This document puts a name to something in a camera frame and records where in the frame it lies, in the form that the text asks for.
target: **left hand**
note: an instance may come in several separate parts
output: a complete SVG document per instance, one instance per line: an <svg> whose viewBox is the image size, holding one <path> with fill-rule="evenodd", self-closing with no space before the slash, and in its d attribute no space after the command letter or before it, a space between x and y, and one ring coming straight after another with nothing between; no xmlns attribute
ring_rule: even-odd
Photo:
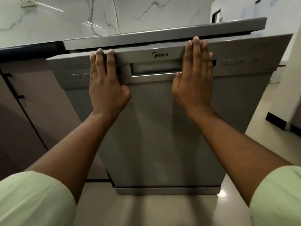
<svg viewBox="0 0 301 226"><path fill-rule="evenodd" d="M120 86L116 74L115 52L107 54L107 73L103 63L103 50L90 55L90 87L89 95L93 106L93 114L101 114L114 122L119 113L131 99L129 88Z"/></svg>

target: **dishwasher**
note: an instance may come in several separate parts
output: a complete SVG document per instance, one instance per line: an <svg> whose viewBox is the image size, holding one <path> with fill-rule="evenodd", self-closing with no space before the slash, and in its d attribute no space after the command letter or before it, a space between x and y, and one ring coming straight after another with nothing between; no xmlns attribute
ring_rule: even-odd
<svg viewBox="0 0 301 226"><path fill-rule="evenodd" d="M226 172L198 127L171 94L187 40L208 41L213 52L211 106L245 133L292 34L262 36L266 18L65 40L70 54L47 59L77 115L92 112L89 56L115 49L121 84L132 99L98 153L119 195L218 194Z"/></svg>

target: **black baseboard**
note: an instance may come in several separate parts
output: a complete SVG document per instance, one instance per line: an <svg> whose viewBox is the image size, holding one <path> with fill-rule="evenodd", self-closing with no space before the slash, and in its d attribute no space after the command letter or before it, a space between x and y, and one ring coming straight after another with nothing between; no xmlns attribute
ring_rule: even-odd
<svg viewBox="0 0 301 226"><path fill-rule="evenodd" d="M111 182L110 179L86 179L86 182Z"/></svg>
<svg viewBox="0 0 301 226"><path fill-rule="evenodd" d="M283 119L275 116L274 114L272 113L269 113L266 115L266 118L265 118L267 121L271 122L273 125L277 126L278 128L284 130L285 127L286 127L286 124L287 122L284 121Z"/></svg>
<svg viewBox="0 0 301 226"><path fill-rule="evenodd" d="M298 128L298 127L296 127L296 126L294 126L294 125L291 125L291 126L290 126L290 131L291 131L292 133L295 133L297 136L300 136L300 137L301 137L301 129L300 129L300 128Z"/></svg>

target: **black cabinet handle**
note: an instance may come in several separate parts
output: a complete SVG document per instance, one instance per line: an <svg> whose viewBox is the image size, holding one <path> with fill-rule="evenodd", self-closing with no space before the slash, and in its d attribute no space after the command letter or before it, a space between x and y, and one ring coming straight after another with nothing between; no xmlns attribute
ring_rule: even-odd
<svg viewBox="0 0 301 226"><path fill-rule="evenodd" d="M3 74L1 72L1 76L2 78L4 79L6 85L8 86L9 90L11 91L11 93L13 94L13 97L16 98L17 100L18 99L21 99L21 98L24 98L23 95L18 95L17 92L15 91L13 85L11 84L11 82L9 81L8 77L12 77L12 75L10 73L8 74Z"/></svg>

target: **light green sleeve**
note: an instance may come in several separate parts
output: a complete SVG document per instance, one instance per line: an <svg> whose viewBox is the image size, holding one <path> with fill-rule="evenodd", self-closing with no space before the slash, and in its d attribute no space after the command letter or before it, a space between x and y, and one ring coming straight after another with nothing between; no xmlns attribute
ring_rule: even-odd
<svg viewBox="0 0 301 226"><path fill-rule="evenodd" d="M272 171L256 189L250 209L253 226L301 225L301 167Z"/></svg>
<svg viewBox="0 0 301 226"><path fill-rule="evenodd" d="M0 226L72 226L76 203L60 181L34 171L0 182Z"/></svg>

